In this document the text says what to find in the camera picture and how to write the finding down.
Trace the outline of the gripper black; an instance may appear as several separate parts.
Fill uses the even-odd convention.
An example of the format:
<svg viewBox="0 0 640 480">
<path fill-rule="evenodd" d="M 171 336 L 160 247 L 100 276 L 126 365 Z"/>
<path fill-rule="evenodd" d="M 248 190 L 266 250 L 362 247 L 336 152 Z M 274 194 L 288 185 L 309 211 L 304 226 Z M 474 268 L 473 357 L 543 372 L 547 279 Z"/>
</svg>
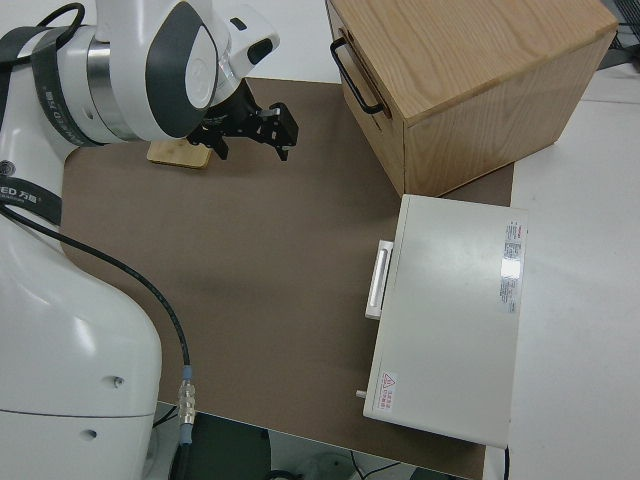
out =
<svg viewBox="0 0 640 480">
<path fill-rule="evenodd" d="M 229 147 L 224 136 L 245 137 L 272 146 L 281 161 L 297 145 L 299 126 L 281 102 L 268 109 L 260 107 L 247 82 L 224 101 L 211 107 L 196 129 L 187 136 L 192 145 L 202 144 L 226 160 Z"/>
</svg>

